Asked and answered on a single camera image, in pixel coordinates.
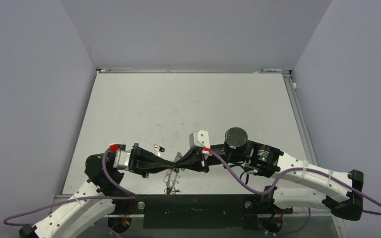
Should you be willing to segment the large perforated metal keyring disc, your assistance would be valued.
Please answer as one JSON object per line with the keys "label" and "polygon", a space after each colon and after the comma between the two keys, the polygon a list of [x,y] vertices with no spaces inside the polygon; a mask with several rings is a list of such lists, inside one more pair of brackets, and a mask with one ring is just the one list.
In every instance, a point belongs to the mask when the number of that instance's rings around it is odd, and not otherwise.
{"label": "large perforated metal keyring disc", "polygon": [[177,193],[181,193],[179,189],[176,188],[176,185],[179,184],[178,178],[180,178],[179,173],[181,169],[175,168],[175,169],[168,169],[166,171],[166,174],[163,178],[163,182],[166,185],[166,188],[164,189],[164,193],[167,196],[175,195]]}

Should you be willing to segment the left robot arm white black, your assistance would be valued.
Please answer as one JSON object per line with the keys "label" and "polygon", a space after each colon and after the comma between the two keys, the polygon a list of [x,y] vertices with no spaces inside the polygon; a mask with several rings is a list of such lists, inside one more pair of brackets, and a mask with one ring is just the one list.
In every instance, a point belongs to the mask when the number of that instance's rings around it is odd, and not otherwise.
{"label": "left robot arm white black", "polygon": [[19,237],[75,238],[103,216],[122,213],[138,199],[136,193],[121,186],[125,171],[147,178],[175,166],[138,144],[131,151],[124,144],[111,144],[104,153],[86,159],[88,179],[68,200],[33,210],[56,208],[41,221],[22,225]]}

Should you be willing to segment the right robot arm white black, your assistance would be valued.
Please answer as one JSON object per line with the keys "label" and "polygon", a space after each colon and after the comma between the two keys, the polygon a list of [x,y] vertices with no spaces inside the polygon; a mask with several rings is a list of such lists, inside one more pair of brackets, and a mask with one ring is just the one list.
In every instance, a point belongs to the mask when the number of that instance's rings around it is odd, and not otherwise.
{"label": "right robot arm white black", "polygon": [[363,213],[361,191],[364,174],[358,170],[334,172],[296,159],[278,148],[250,141],[245,130],[232,127],[224,143],[209,144],[208,132],[190,134],[190,149],[174,160],[180,169],[207,172],[223,162],[240,164],[254,176],[287,180],[300,188],[280,188],[276,182],[261,192],[260,205],[266,212],[295,207],[329,210],[332,215],[358,221]]}

